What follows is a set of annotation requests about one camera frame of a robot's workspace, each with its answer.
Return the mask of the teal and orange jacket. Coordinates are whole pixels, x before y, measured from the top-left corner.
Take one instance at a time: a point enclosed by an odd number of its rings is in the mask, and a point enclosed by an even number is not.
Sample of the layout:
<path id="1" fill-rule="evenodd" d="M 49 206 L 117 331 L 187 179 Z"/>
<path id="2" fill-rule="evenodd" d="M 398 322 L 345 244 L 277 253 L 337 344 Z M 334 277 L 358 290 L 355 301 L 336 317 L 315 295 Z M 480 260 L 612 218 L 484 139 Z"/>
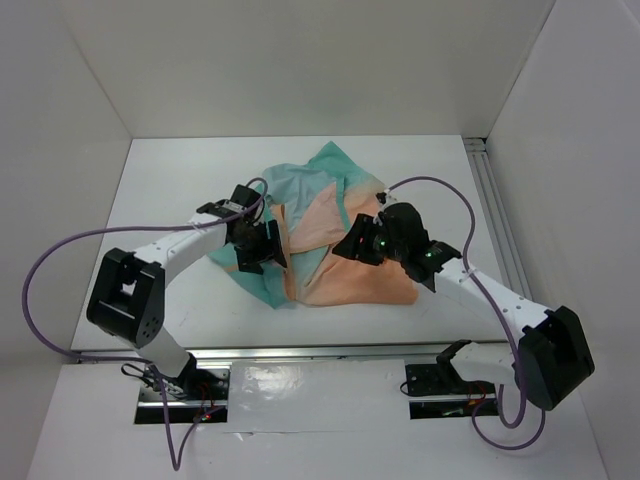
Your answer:
<path id="1" fill-rule="evenodd" d="M 304 165 L 279 164 L 262 173 L 267 182 L 264 218 L 279 227 L 285 266 L 271 261 L 259 274 L 241 271 L 232 246 L 209 253 L 249 294 L 272 308 L 349 304 L 412 305 L 418 291 L 401 266 L 379 266 L 333 254 L 357 214 L 376 214 L 384 184 L 335 143 Z"/>

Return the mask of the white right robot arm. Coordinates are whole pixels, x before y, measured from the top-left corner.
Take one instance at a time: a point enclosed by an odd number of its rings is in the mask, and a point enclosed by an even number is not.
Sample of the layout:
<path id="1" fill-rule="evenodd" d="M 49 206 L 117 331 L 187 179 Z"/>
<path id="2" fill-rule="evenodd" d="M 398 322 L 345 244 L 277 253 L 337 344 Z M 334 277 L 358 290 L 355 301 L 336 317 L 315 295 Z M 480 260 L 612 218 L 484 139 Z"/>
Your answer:
<path id="1" fill-rule="evenodd" d="M 376 216 L 358 214 L 333 252 L 371 266 L 395 261 L 415 283 L 504 329 L 504 347 L 461 340 L 439 355 L 436 379 L 448 392 L 474 381 L 515 385 L 531 404 L 551 411 L 595 371 L 573 310 L 535 303 L 483 274 L 454 247 L 430 239 L 406 202 Z"/>

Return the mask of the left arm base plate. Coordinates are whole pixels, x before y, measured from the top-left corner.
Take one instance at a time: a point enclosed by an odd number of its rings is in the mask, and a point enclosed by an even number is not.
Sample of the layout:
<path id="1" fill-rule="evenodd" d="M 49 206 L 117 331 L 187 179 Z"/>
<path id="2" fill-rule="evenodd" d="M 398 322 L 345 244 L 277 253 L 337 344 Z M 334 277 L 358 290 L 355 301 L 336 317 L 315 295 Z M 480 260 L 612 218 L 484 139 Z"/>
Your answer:
<path id="1" fill-rule="evenodd" d="M 204 362 L 200 368 L 214 377 L 207 387 L 200 384 L 194 391 L 185 392 L 164 381 L 171 424 L 190 424 L 196 418 L 205 424 L 227 422 L 231 364 Z M 162 424 L 164 414 L 160 386 L 149 369 L 125 363 L 121 373 L 139 382 L 134 424 Z"/>

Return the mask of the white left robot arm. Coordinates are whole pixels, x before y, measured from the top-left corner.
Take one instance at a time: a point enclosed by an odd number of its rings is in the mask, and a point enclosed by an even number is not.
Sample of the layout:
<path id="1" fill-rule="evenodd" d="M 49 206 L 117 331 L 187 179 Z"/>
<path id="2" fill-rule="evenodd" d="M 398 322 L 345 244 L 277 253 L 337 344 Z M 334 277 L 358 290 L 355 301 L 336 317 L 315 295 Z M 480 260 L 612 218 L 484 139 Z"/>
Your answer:
<path id="1" fill-rule="evenodd" d="M 242 273 L 263 274 L 266 263 L 286 265 L 278 222 L 249 213 L 228 200 L 196 210 L 188 228 L 133 251 L 109 250 L 100 264 L 86 316 L 102 331 L 130 345 L 162 376 L 176 399 L 207 391 L 218 395 L 225 381 L 197 367 L 193 354 L 164 327 L 165 290 L 194 262 L 229 246 Z"/>

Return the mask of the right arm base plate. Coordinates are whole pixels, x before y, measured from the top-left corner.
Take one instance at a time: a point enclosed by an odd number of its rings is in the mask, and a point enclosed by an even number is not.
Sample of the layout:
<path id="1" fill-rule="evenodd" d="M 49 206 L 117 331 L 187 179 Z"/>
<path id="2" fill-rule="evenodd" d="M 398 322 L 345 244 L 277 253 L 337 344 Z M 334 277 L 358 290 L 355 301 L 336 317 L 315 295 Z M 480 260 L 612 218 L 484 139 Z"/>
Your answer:
<path id="1" fill-rule="evenodd" d="M 445 380 L 436 364 L 406 364 L 399 386 L 412 420 L 497 416 L 496 390 L 487 382 Z"/>

